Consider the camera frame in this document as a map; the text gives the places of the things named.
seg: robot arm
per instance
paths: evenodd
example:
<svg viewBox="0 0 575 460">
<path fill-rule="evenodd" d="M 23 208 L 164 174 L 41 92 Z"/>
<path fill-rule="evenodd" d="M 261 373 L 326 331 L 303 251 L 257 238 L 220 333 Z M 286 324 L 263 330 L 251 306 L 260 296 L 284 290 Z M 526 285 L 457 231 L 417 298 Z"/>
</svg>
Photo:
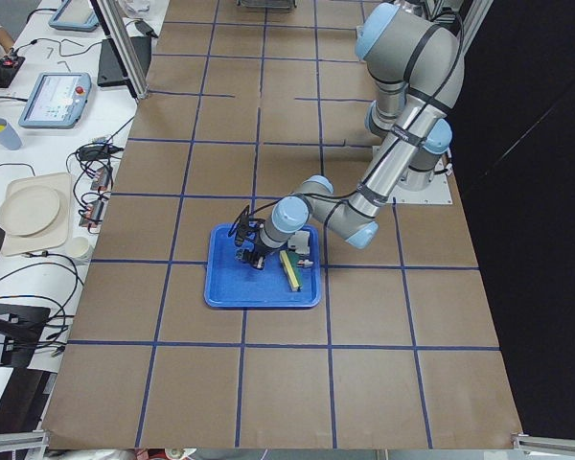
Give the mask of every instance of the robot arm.
<svg viewBox="0 0 575 460">
<path fill-rule="evenodd" d="M 242 259 L 256 268 L 261 269 L 264 257 L 279 249 L 310 217 L 354 247 L 366 247 L 379 228 L 374 219 L 380 208 L 436 122 L 458 98 L 464 72 L 458 39 L 395 5 L 382 3 L 371 13 L 358 37 L 356 54 L 366 61 L 379 88 L 407 82 L 406 104 L 351 194 L 334 196 L 330 181 L 315 175 L 281 199 L 266 221 L 241 214 L 233 229 L 238 234 L 236 243 L 241 245 L 245 239 L 254 243 Z M 386 98 L 387 93 L 380 90 L 377 107 L 387 106 Z"/>
</svg>

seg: white plate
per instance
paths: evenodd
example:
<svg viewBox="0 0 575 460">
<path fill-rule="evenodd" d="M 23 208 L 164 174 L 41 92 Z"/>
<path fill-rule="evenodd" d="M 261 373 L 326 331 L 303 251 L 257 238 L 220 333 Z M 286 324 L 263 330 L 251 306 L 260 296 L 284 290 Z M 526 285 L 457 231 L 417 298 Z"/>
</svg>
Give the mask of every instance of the white plate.
<svg viewBox="0 0 575 460">
<path fill-rule="evenodd" d="M 58 212 L 58 192 L 34 185 L 13 193 L 2 203 L 0 226 L 9 235 L 32 235 L 47 228 Z"/>
</svg>

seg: tablet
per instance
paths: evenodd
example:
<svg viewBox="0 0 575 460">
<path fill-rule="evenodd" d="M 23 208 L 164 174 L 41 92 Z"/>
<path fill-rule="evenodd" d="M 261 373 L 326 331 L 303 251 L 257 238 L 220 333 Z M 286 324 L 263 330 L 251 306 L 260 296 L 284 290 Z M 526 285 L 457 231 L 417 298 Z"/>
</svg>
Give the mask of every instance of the tablet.
<svg viewBox="0 0 575 460">
<path fill-rule="evenodd" d="M 81 117 L 92 83 L 86 73 L 50 73 L 38 76 L 26 103 L 21 127 L 68 128 Z"/>
<path fill-rule="evenodd" d="M 98 27 L 98 17 L 88 0 L 66 0 L 49 19 L 49 26 L 63 31 L 91 32 Z"/>
</svg>

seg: white desk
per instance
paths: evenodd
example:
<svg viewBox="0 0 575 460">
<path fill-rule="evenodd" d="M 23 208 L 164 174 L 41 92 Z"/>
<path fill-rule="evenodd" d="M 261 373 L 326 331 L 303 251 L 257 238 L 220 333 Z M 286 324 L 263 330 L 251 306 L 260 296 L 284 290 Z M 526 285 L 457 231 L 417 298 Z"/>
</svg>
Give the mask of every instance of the white desk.
<svg viewBox="0 0 575 460">
<path fill-rule="evenodd" d="M 145 20 L 153 27 L 157 34 L 160 33 L 164 14 L 170 0 L 151 0 L 151 9 Z M 57 8 L 59 0 L 43 0 L 39 8 Z M 72 43 L 64 43 L 62 52 L 71 54 L 83 51 L 92 43 L 104 39 L 102 28 L 92 33 L 77 33 L 71 31 L 58 31 L 48 26 L 50 15 L 46 11 L 34 14 L 17 38 L 15 48 L 30 43 L 33 39 L 45 37 L 53 40 L 69 38 L 83 47 Z M 130 35 L 138 35 L 133 25 L 128 26 Z M 36 171 L 36 175 L 48 173 L 63 173 L 66 171 L 65 160 L 69 153 L 77 147 L 89 143 L 91 139 L 115 132 L 136 111 L 136 102 L 131 99 L 125 86 L 115 88 L 99 88 L 95 81 L 98 75 L 98 62 L 100 45 L 92 47 L 89 52 L 76 57 L 61 57 L 56 43 L 40 40 L 36 45 L 21 49 L 19 55 L 26 58 L 24 65 L 15 77 L 11 87 L 0 89 L 0 96 L 15 96 L 28 98 L 36 78 L 41 72 L 87 72 L 92 77 L 93 89 L 91 91 L 87 107 L 77 124 L 71 129 L 24 129 L 17 125 L 19 115 L 24 104 L 15 101 L 0 101 L 0 117 L 7 119 L 19 133 L 23 147 L 19 150 L 10 151 L 0 146 L 1 163 L 28 163 Z M 126 144 L 129 126 L 123 129 L 114 139 L 117 146 Z M 79 166 L 76 161 L 72 162 L 71 171 L 78 175 Z M 0 168 L 0 206 L 4 200 L 5 192 L 9 183 L 22 177 L 30 177 L 31 171 L 25 166 L 5 166 Z M 89 190 L 90 181 L 85 177 L 77 188 L 78 196 Z M 79 228 L 79 215 L 76 212 L 76 202 L 73 203 L 71 213 L 71 235 L 85 236 L 92 243 L 95 237 L 89 235 L 85 229 Z M 63 247 L 55 248 L 53 252 L 63 254 Z M 20 256 L 0 256 L 0 277 L 19 267 L 34 262 L 45 261 L 39 259 L 26 259 Z M 85 278 L 87 266 L 79 267 L 80 276 Z M 0 295 L 36 294 L 55 298 L 58 301 L 66 299 L 74 284 L 71 273 L 59 267 L 42 265 L 11 277 L 8 281 L 0 284 Z M 66 306 L 68 314 L 74 314 L 81 296 L 81 289 L 77 290 L 75 297 Z M 47 307 L 47 302 L 36 299 L 9 299 L 2 303 L 25 304 L 31 306 Z M 55 330 L 45 330 L 41 339 Z M 65 340 L 68 332 L 64 333 L 59 340 Z M 51 351 L 36 353 L 30 365 L 33 369 L 42 369 L 57 372 L 61 363 L 61 356 L 51 357 Z M 12 369 L 0 368 L 0 397 L 11 375 Z"/>
</svg>

